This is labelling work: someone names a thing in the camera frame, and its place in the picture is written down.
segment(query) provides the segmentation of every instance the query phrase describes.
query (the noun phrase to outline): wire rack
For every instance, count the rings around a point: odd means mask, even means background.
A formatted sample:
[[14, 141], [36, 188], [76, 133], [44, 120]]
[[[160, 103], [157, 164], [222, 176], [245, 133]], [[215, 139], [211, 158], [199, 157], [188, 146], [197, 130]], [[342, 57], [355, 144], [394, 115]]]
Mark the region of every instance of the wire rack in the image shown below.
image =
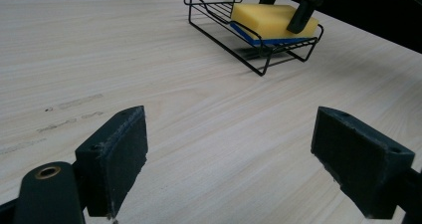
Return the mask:
[[[286, 62], [291, 61], [294, 59], [298, 59], [301, 62], [307, 61], [311, 53], [314, 50], [314, 47], [316, 46], [317, 42], [320, 40], [323, 34], [323, 26], [321, 24], [318, 24], [318, 35], [312, 38], [306, 38], [303, 40], [299, 40], [296, 42], [290, 42], [290, 43], [284, 43], [284, 44], [265, 44], [265, 40], [262, 39], [262, 37], [256, 33], [255, 31], [251, 30], [247, 26], [231, 20], [231, 12], [233, 9], [233, 5], [235, 3], [242, 3], [245, 0], [232, 0], [232, 1], [218, 1], [218, 2], [205, 2], [204, 0], [184, 0], [184, 4], [189, 7], [189, 24], [195, 27], [197, 30], [199, 30], [202, 34], [207, 36], [209, 39], [214, 41], [216, 44], [218, 44], [220, 47], [222, 47], [224, 50], [226, 50], [228, 53], [230, 53], [232, 56], [237, 58], [240, 62], [245, 64], [248, 68], [250, 68], [253, 72], [258, 74], [259, 76], [263, 76], [269, 67]], [[240, 40], [243, 40], [243, 44], [249, 45], [249, 48], [252, 48], [253, 53], [255, 54], [255, 57], [264, 58], [264, 66], [254, 66], [251, 63], [251, 59], [248, 59], [247, 56], [242, 55], [238, 50], [235, 50], [233, 48], [230, 48], [229, 43], [224, 42], [222, 39], [217, 38], [216, 35], [211, 35], [210, 32], [207, 32], [206, 29], [204, 29], [205, 26], [210, 25], [210, 23], [206, 24], [203, 22], [204, 18], [210, 19], [208, 21], [211, 22], [211, 25], [220, 25], [224, 28], [225, 31], [230, 32]], [[233, 27], [240, 27], [244, 30], [250, 32], [251, 34], [258, 37], [259, 42], [252, 43], [251, 41], [248, 41], [243, 36], [240, 35], [240, 33], [235, 30]], [[297, 49], [303, 49], [305, 48], [306, 51], [304, 54], [297, 54]], [[289, 56], [286, 58], [286, 56], [276, 56], [277, 54], [288, 54]]]

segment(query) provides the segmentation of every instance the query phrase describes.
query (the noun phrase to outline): light wood grain surface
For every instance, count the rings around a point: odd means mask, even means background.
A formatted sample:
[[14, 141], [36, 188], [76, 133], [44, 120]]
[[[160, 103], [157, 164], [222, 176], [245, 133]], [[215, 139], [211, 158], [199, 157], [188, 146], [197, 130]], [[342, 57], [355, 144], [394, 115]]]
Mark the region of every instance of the light wood grain surface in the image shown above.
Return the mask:
[[311, 140], [319, 106], [349, 112], [413, 150], [420, 171], [421, 54], [316, 12], [325, 33], [311, 58], [259, 77], [187, 11], [183, 0], [0, 1], [0, 203], [28, 171], [75, 161], [116, 112], [144, 106], [148, 161], [122, 224], [401, 222], [400, 208], [365, 219]]

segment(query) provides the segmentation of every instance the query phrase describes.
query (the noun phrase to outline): yellow sponge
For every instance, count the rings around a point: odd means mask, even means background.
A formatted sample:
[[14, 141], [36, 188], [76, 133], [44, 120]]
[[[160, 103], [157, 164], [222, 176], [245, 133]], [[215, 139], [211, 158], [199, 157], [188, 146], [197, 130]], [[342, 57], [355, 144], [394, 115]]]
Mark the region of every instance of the yellow sponge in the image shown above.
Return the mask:
[[[287, 30], [295, 12], [296, 9], [290, 5], [236, 3], [231, 19], [258, 33], [266, 41], [286, 43], [298, 38], [313, 37], [318, 24], [314, 17], [310, 18], [304, 30], [298, 34]], [[259, 38], [254, 34], [234, 23], [231, 25], [250, 42], [259, 43]]]

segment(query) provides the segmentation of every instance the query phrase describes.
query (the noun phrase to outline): wood grain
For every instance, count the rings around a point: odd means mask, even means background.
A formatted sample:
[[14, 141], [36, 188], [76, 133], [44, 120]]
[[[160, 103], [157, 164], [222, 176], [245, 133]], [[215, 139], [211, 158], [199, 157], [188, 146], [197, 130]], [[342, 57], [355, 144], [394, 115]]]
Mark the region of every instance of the wood grain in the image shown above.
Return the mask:
[[145, 106], [148, 161], [120, 223], [400, 223], [400, 208], [365, 219], [311, 140], [319, 106], [342, 110], [415, 151], [420, 171], [421, 55], [316, 12], [325, 33], [311, 58], [259, 77], [191, 27], [187, 9], [0, 1], [0, 203], [33, 168], [73, 162], [116, 112]]

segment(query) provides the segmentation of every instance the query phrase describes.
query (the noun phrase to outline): black plastic part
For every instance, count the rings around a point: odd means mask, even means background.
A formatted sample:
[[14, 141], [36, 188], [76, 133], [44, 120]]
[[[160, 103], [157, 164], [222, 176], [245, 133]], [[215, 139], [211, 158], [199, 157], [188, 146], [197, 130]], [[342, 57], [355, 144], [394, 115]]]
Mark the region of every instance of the black plastic part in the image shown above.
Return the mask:
[[0, 223], [12, 224], [15, 213], [16, 199], [6, 202], [0, 206]]
[[83, 224], [74, 170], [52, 162], [28, 172], [16, 201], [14, 224]]
[[410, 169], [398, 185], [398, 205], [406, 212], [403, 224], [422, 223], [422, 174]]
[[303, 0], [288, 25], [288, 31], [298, 34], [303, 31], [314, 10], [316, 9], [313, 3]]
[[312, 153], [366, 218], [392, 218], [414, 152], [346, 112], [320, 107]]
[[118, 112], [77, 148], [74, 167], [85, 179], [90, 216], [117, 215], [147, 152], [143, 107]]

